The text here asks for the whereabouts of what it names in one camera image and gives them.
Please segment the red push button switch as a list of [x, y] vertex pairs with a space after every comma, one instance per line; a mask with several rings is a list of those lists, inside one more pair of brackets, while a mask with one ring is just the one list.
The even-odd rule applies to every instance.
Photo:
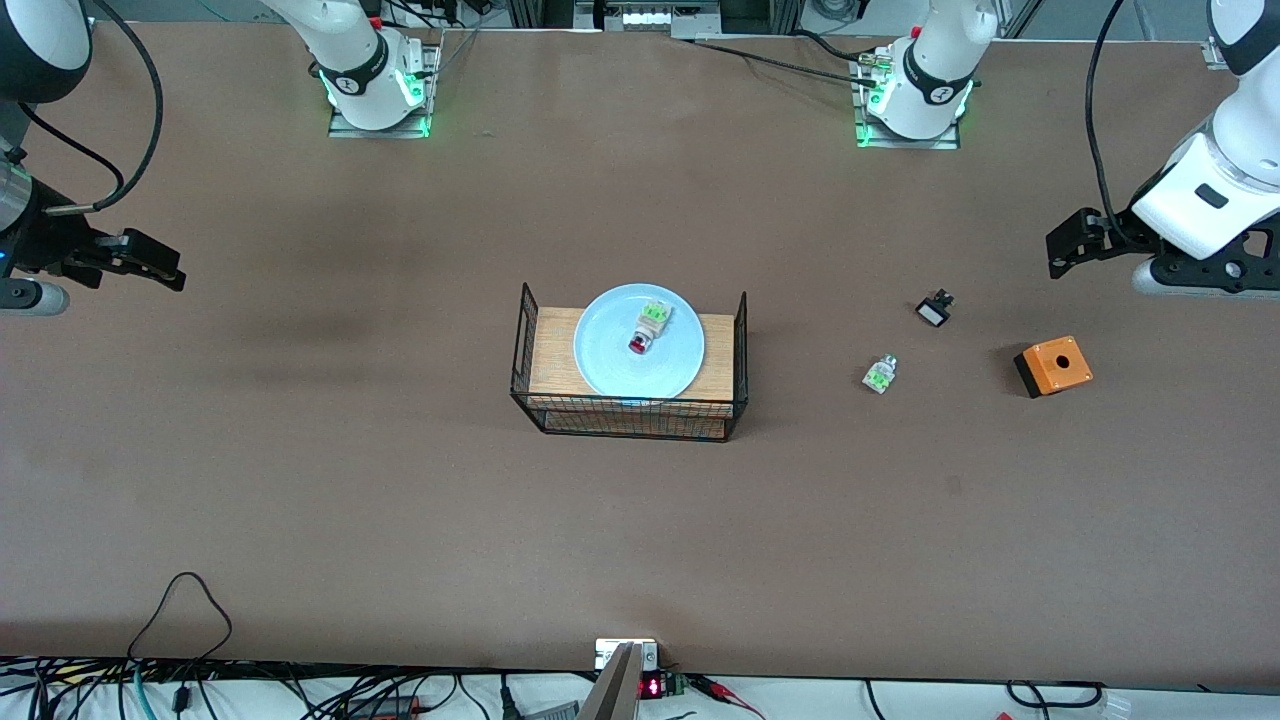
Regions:
[[669, 304], [662, 301], [645, 302], [637, 314], [628, 348], [636, 355], [646, 354], [653, 342], [664, 332], [672, 310]]

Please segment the light blue round plate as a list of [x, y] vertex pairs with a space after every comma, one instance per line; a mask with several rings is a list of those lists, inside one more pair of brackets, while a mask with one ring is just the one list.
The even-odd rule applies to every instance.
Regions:
[[[646, 354], [628, 348], [637, 314], [648, 301], [672, 306], [664, 332]], [[582, 310], [573, 333], [576, 366], [595, 395], [667, 400], [689, 389], [707, 355], [700, 316], [678, 293], [650, 283], [611, 288]]]

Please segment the black power adapter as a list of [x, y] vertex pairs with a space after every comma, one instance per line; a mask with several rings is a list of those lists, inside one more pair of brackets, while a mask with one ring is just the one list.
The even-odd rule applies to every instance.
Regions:
[[393, 694], [348, 702], [340, 720], [419, 720], [424, 706], [417, 696]]

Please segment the red clip leads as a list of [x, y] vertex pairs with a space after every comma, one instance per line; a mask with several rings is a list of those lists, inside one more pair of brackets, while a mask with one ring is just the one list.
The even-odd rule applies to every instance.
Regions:
[[762, 714], [758, 708], [755, 708], [746, 701], [741, 700], [727, 685], [723, 685], [719, 682], [714, 682], [709, 676], [704, 676], [700, 674], [686, 674], [685, 679], [686, 683], [692, 689], [716, 702], [741, 708], [746, 712], [750, 712], [758, 720], [768, 720], [768, 717], [764, 714]]

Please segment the grey slanted pole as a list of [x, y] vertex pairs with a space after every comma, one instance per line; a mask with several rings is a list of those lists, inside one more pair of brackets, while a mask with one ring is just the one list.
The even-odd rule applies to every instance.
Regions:
[[575, 720], [636, 720], [644, 659], [643, 643], [634, 641], [620, 642], [605, 652], [605, 666]]

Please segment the orange button enclosure box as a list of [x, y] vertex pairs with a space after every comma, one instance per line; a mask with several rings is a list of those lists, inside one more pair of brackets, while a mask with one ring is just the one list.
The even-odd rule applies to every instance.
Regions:
[[1030, 398], [1057, 395], [1094, 378], [1074, 336], [1064, 336], [1024, 348], [1012, 365]]

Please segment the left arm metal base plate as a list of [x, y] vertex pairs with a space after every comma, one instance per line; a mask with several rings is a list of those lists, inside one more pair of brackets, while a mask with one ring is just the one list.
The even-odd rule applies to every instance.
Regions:
[[860, 149], [911, 149], [950, 151], [960, 149], [960, 123], [966, 113], [966, 99], [973, 83], [959, 95], [950, 124], [943, 133], [932, 138], [913, 138], [891, 129], [881, 117], [870, 110], [883, 105], [893, 87], [893, 63], [890, 47], [878, 47], [874, 54], [860, 53], [849, 69], [855, 79], [869, 79], [873, 86], [851, 83], [855, 136]]

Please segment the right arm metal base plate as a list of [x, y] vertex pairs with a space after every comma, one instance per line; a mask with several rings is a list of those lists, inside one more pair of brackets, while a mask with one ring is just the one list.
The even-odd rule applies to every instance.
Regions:
[[334, 138], [426, 138], [433, 126], [440, 49], [389, 31], [365, 68], [319, 69]]

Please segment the silver metal bracket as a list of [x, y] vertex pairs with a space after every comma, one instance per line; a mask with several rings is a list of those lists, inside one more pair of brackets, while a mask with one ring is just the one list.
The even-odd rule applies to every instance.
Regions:
[[643, 656], [643, 671], [659, 670], [660, 647], [653, 638], [598, 638], [594, 646], [594, 669], [603, 670], [621, 644], [635, 644]]

